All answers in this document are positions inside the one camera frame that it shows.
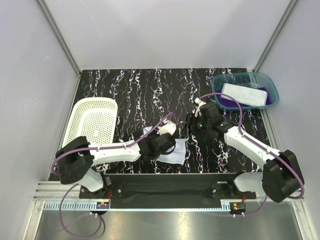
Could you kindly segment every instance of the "blue plastic bin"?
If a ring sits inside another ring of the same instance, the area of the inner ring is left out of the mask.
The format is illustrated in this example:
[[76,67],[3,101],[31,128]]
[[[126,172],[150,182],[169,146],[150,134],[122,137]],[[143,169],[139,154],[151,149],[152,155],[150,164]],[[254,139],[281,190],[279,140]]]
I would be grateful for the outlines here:
[[[279,94],[274,82],[269,76],[261,72],[240,72],[232,74],[220,74],[215,76],[212,81],[212,91],[221,93],[224,84],[234,84],[238,86],[260,89],[265,88],[268,92],[269,105],[263,106],[244,106],[243,110],[265,109],[276,105],[279,102]],[[238,107],[228,107],[223,105],[217,95],[214,95],[216,104],[224,111],[239,111]]]

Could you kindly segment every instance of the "metallic floor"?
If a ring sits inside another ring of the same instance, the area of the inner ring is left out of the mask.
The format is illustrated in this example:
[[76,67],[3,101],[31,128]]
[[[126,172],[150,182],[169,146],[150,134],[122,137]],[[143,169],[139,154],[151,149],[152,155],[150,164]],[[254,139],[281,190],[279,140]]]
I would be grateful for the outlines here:
[[[247,212],[258,208],[248,202]],[[93,216],[74,221],[84,211],[64,211],[68,229],[78,235],[93,233],[99,224]],[[224,212],[214,214],[228,215]],[[105,228],[91,238],[97,240],[302,240],[292,205],[268,202],[258,214],[220,217],[208,212],[120,212],[103,215]],[[61,230],[58,211],[45,210],[36,240],[78,239]]]

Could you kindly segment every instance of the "purple cloth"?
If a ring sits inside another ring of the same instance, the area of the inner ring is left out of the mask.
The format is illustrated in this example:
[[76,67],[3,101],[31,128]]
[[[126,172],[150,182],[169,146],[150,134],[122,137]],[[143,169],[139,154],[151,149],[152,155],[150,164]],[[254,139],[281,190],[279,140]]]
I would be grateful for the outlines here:
[[[262,90],[262,91],[265,91],[268,93],[268,90],[265,88],[265,87],[260,87],[260,88],[257,88],[259,90]],[[221,95],[217,95],[216,96],[218,98],[218,101],[225,107],[227,108],[237,108],[237,104],[234,102],[234,101],[231,101],[231,100],[228,100],[228,99],[224,99],[224,98],[221,98]],[[265,105],[270,105],[272,104],[272,101],[269,97],[269,93],[268,95],[266,96],[266,102],[265,102]],[[249,105],[245,105],[245,104],[242,104],[240,103],[240,106],[241,107],[252,107],[252,106],[249,106]]]

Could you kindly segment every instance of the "marble pattern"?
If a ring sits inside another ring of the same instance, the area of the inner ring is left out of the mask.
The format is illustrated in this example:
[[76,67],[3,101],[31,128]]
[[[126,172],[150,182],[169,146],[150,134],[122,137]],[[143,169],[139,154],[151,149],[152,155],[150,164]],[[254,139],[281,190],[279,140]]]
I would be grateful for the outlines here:
[[[144,127],[153,126],[168,112],[177,123],[179,137],[186,114],[194,112],[195,98],[212,92],[211,80],[218,74],[246,72],[245,68],[189,69],[103,69],[84,70],[75,101],[88,97],[107,97],[118,104],[114,142],[132,140]],[[239,120],[238,112],[224,112],[226,119]],[[259,111],[245,111],[245,130],[269,144]],[[205,136],[187,137],[184,165],[151,162],[113,162],[96,167],[105,174],[152,173],[235,173],[256,172],[259,168],[250,159],[219,139]]]

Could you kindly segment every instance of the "folded white towel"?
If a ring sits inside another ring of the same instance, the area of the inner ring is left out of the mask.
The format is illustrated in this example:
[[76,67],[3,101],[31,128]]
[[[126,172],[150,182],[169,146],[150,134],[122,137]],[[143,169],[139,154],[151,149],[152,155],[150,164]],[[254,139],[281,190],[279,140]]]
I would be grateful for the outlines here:
[[[266,105],[268,93],[255,88],[238,86],[229,83],[223,85],[222,91],[223,94],[227,94],[230,97],[233,97],[241,104],[249,106],[263,106]],[[221,95],[222,99],[230,98]]]
[[[145,127],[143,133],[146,134],[152,126]],[[157,161],[167,164],[181,164],[185,163],[186,159],[186,140],[183,138],[177,138],[175,140],[175,149],[168,155],[160,155]]]

